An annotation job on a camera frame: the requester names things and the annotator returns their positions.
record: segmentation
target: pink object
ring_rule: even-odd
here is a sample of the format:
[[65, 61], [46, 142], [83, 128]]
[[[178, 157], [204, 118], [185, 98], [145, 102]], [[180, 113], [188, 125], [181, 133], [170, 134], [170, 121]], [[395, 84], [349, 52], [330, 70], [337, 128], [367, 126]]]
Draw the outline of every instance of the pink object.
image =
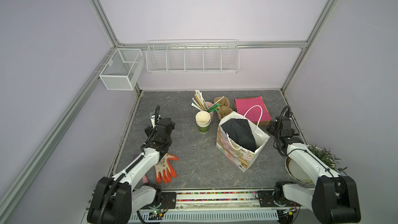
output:
[[[206, 102], [206, 104], [207, 104], [207, 107], [210, 107], [213, 103], [212, 102]], [[210, 113], [210, 122], [212, 122], [213, 121], [213, 117], [214, 117], [214, 112], [215, 111], [213, 111], [213, 112], [209, 112]]]
[[[266, 105], [264, 105], [264, 101], [261, 96], [250, 99], [235, 99], [235, 104], [236, 104], [236, 111], [240, 115], [245, 115], [245, 113], [250, 109], [250, 107], [259, 105], [263, 109], [263, 116], [261, 117], [260, 122], [269, 121], [272, 119], [269, 112], [267, 111]], [[260, 114], [261, 114], [260, 108], [254, 107], [246, 114], [246, 117], [251, 122], [257, 122], [258, 118], [260, 117]]]
[[142, 177], [142, 183], [147, 183], [147, 182], [149, 182], [149, 181], [148, 181], [148, 178], [147, 178], [147, 175], [144, 175], [144, 176]]

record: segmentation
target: black cloth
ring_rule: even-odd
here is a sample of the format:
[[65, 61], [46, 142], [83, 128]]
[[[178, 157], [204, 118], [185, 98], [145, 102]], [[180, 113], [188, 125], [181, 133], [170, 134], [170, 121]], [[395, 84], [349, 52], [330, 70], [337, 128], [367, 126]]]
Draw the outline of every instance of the black cloth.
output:
[[247, 119], [232, 118], [223, 123], [221, 127], [228, 133], [229, 138], [241, 147], [252, 152], [256, 150], [256, 140], [254, 139]]

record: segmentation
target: white wire basket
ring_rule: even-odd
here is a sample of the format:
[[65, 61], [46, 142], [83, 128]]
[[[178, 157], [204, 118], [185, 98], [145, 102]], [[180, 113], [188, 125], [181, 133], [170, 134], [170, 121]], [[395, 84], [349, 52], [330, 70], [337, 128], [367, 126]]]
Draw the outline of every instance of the white wire basket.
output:
[[118, 48], [99, 77], [108, 90], [134, 90], [144, 63], [140, 49]]
[[238, 42], [148, 45], [150, 73], [238, 72]]

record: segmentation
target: gloves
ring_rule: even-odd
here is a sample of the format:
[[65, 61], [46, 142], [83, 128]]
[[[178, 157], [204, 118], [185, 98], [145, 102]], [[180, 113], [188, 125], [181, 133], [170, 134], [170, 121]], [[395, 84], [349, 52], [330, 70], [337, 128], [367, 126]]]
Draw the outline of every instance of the gloves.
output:
[[178, 157], [166, 153], [164, 157], [155, 165], [156, 181], [158, 183], [163, 182], [169, 183], [172, 181], [172, 177], [177, 177], [177, 174], [173, 167], [170, 165], [169, 160], [178, 160]]

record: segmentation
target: shopping bag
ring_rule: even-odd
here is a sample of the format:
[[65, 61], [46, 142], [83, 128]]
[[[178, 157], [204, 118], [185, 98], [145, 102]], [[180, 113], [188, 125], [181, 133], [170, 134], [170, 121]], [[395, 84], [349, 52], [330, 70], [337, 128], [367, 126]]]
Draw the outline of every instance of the shopping bag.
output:
[[[219, 149], [224, 155], [231, 160], [233, 164], [235, 164], [242, 172], [245, 172], [256, 160], [258, 157], [258, 154], [261, 152], [263, 147], [265, 146], [266, 142], [269, 139], [269, 136], [263, 132], [258, 127], [258, 123], [260, 122], [261, 116], [262, 116], [262, 108], [261, 108], [261, 114], [259, 117], [259, 121], [257, 122], [257, 125], [255, 125], [253, 122], [248, 120], [245, 116], [246, 114], [253, 108], [253, 107], [260, 107], [259, 105], [252, 106], [246, 113], [245, 115], [240, 115], [239, 113], [233, 111], [232, 113], [228, 114], [227, 116], [223, 117], [220, 123], [218, 124], [218, 130], [217, 130], [217, 142], [216, 142], [216, 147]], [[228, 120], [232, 118], [241, 118], [241, 119], [247, 119], [249, 122], [249, 126], [251, 129], [251, 132], [253, 134], [253, 137], [256, 141], [256, 150], [254, 152], [245, 149], [244, 147], [241, 147], [237, 143], [235, 143], [232, 139], [229, 138], [228, 133], [226, 133], [221, 125]]]

